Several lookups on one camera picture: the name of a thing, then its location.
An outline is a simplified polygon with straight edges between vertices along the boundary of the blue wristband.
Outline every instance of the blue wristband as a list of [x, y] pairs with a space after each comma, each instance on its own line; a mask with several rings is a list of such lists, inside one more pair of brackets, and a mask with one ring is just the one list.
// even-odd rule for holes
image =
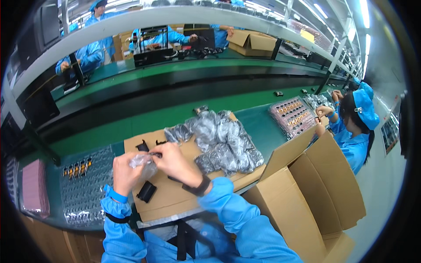
[[110, 188], [109, 193], [108, 193], [109, 197], [111, 197], [115, 201], [123, 203], [123, 204], [125, 204], [127, 202], [127, 197], [122, 196], [121, 194], [114, 192], [112, 187], [109, 186], [108, 184], [106, 184], [105, 187], [104, 187], [104, 190], [107, 191], [108, 188]]
[[336, 113], [336, 112], [333, 112], [333, 114], [332, 114], [332, 115], [330, 115], [330, 116], [329, 116], [329, 115], [326, 115], [326, 117], [327, 117], [327, 118], [329, 118], [329, 119], [331, 119], [333, 116], [335, 116], [335, 113]]

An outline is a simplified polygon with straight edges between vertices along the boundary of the fluorescent light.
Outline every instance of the fluorescent light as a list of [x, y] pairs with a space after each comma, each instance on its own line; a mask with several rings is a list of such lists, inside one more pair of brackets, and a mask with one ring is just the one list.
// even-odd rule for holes
[[110, 10], [105, 11], [104, 13], [115, 12], [116, 10], [117, 10], [117, 8], [113, 8], [113, 9], [110, 9]]
[[311, 7], [309, 7], [309, 5], [308, 4], [306, 4], [303, 0], [298, 0], [298, 1], [300, 1], [300, 3], [302, 3], [305, 7], [307, 7], [309, 10], [310, 10], [310, 12], [312, 12], [313, 13], [313, 15], [317, 18], [317, 19], [319, 19], [320, 20], [320, 22], [322, 22], [323, 23], [323, 25], [326, 25], [326, 23], [320, 18], [320, 16], [313, 10], [313, 9], [311, 9]]
[[364, 72], [362, 74], [362, 79], [361, 80], [363, 80], [365, 78], [365, 71], [367, 69], [367, 62], [368, 62], [368, 55], [365, 55]]
[[370, 44], [371, 44], [371, 37], [369, 34], [365, 35], [365, 54], [368, 55], [370, 53]]
[[370, 28], [370, 15], [368, 14], [367, 0], [360, 0], [361, 15], [365, 28]]
[[270, 15], [274, 16], [274, 17], [279, 17], [279, 18], [284, 18], [283, 15], [279, 14], [279, 13], [275, 13], [275, 12], [269, 12]]
[[314, 4], [314, 6], [317, 8], [317, 10], [322, 14], [322, 16], [326, 19], [328, 19], [328, 16], [323, 12], [323, 10], [319, 7], [318, 4]]
[[75, 23], [77, 20], [79, 20], [80, 19], [80, 16], [78, 17], [78, 18], [76, 18], [76, 19], [74, 19], [73, 21], [72, 21], [72, 23]]
[[336, 37], [336, 36], [335, 36], [335, 33], [332, 31], [332, 29], [330, 29], [330, 28], [328, 27], [328, 30], [329, 30], [329, 32], [332, 34], [332, 36], [333, 36], [333, 37]]
[[85, 16], [88, 16], [88, 15], [90, 15], [90, 14], [92, 14], [91, 12], [88, 12], [88, 13], [86, 13], [86, 14], [83, 14], [83, 15], [81, 15], [80, 16], [80, 18], [84, 18]]
[[262, 6], [262, 5], [258, 5], [258, 4], [256, 4], [256, 3], [251, 2], [251, 1], [246, 1], [246, 3], [249, 3], [249, 4], [251, 4], [251, 5], [256, 5], [256, 6], [260, 7], [260, 8], [266, 9], [266, 10], [268, 10], [268, 11], [272, 11], [272, 9], [269, 9], [269, 8], [264, 7], [264, 6]]
[[110, 4], [106, 4], [106, 5], [105, 5], [105, 8], [110, 7], [110, 6], [119, 5], [119, 4], [128, 3], [128, 2], [131, 2], [131, 1], [133, 1], [133, 0], [118, 0], [118, 1], [113, 1], [113, 2], [112, 2], [112, 3], [110, 3]]

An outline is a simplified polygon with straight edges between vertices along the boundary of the dark hair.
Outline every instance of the dark hair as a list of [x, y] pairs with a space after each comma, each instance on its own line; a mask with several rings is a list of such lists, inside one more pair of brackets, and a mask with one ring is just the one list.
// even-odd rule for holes
[[354, 102], [354, 95], [352, 92], [347, 92], [344, 98], [341, 101], [341, 108], [339, 110], [339, 116], [342, 120], [344, 120], [344, 124], [348, 124], [348, 118], [351, 118], [352, 121], [358, 126], [362, 133], [368, 134], [368, 147], [367, 147], [367, 155], [364, 160], [364, 164], [367, 162], [367, 158], [370, 157], [370, 150], [373, 146], [374, 141], [374, 131], [370, 130], [365, 123], [362, 122], [361, 118], [358, 116], [358, 112], [355, 112], [354, 109], [356, 108]]
[[360, 85], [355, 83], [354, 81], [351, 81], [349, 82], [348, 87], [349, 87], [349, 91], [354, 91], [354, 90], [357, 90], [360, 87]]
[[99, 8], [101, 6], [106, 6], [106, 5], [107, 5], [107, 0], [102, 0], [96, 4], [95, 8]]

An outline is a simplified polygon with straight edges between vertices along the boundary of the green workbench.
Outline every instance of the green workbench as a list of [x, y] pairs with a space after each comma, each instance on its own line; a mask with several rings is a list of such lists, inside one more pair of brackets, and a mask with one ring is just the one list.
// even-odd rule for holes
[[217, 68], [221, 66], [276, 66], [292, 69], [301, 69], [317, 73], [326, 73], [327, 68], [321, 69], [321, 66], [316, 63], [307, 62], [303, 59], [294, 58], [278, 53], [276, 59], [271, 61], [268, 57], [252, 57], [243, 56], [231, 49], [226, 49], [223, 53], [218, 54], [218, 57], [210, 57], [206, 59], [197, 60], [195, 58], [187, 58], [182, 63], [178, 59], [171, 61], [157, 63], [154, 65], [136, 68], [134, 66], [133, 58], [113, 62], [111, 64], [99, 67], [96, 69], [87, 82], [87, 87], [83, 89], [76, 89], [66, 95], [62, 87], [54, 89], [51, 94], [57, 106], [61, 106], [74, 101], [80, 97], [91, 94], [100, 89], [106, 88], [110, 83], [105, 83], [102, 80], [114, 77], [112, 84], [119, 84], [121, 81], [129, 81], [132, 79], [145, 78], [152, 75], [163, 74], [167, 72], [177, 72], [190, 69], [199, 68]]
[[[69, 155], [83, 155], [93, 149], [108, 145], [111, 145], [115, 156], [119, 156], [124, 153], [123, 140], [182, 123], [194, 115], [193, 108], [208, 105], [210, 109], [216, 112], [223, 109], [233, 111], [252, 137], [257, 149], [262, 152], [265, 161], [267, 161], [271, 152], [287, 141], [281, 129], [270, 117], [268, 105], [301, 96], [303, 94], [300, 90], [303, 88], [311, 93], [311, 88], [317, 88], [317, 86], [284, 88], [282, 89], [283, 97], [274, 96], [273, 92], [276, 90], [271, 90], [196, 101], [160, 109], [78, 133], [55, 142], [50, 147], [62, 157], [62, 160], [69, 159]], [[25, 165], [38, 158], [48, 162], [48, 159], [40, 152], [35, 152], [19, 160], [19, 169], [21, 170]], [[44, 221], [57, 227], [66, 228], [57, 174], [46, 174], [46, 186], [51, 215]]]

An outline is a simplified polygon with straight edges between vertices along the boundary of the black wrist band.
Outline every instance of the black wrist band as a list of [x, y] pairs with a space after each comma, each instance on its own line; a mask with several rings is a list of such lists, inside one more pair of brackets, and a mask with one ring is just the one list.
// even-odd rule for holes
[[204, 196], [206, 189], [208, 189], [209, 184], [211, 183], [211, 180], [209, 179], [209, 177], [205, 175], [202, 175], [202, 176], [203, 176], [203, 181], [200, 183], [200, 185], [197, 188], [190, 187], [186, 184], [183, 184], [182, 188], [186, 190], [187, 192], [194, 194], [195, 196], [198, 196], [198, 197]]
[[125, 218], [117, 218], [109, 213], [105, 213], [105, 215], [114, 223], [118, 223], [118, 224], [125, 224], [129, 222], [129, 217], [130, 216], [126, 216]]

